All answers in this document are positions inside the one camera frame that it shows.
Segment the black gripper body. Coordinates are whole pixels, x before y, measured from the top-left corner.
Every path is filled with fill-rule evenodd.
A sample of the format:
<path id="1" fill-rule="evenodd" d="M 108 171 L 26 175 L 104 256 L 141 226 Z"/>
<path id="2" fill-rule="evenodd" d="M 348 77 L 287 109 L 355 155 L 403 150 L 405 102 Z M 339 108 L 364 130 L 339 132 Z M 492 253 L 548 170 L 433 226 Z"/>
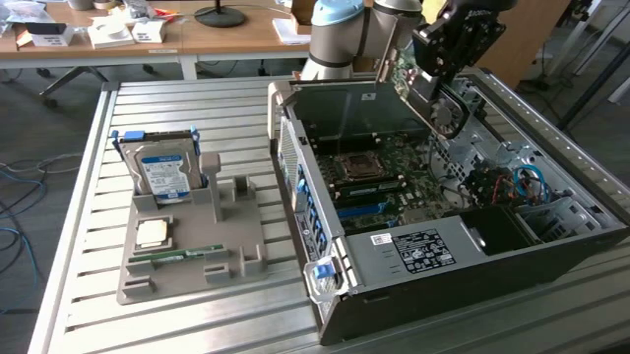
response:
<path id="1" fill-rule="evenodd" d="M 444 4 L 444 24 L 463 27 L 479 21 L 496 20 L 500 12 L 513 8 L 516 0 L 452 0 Z"/>

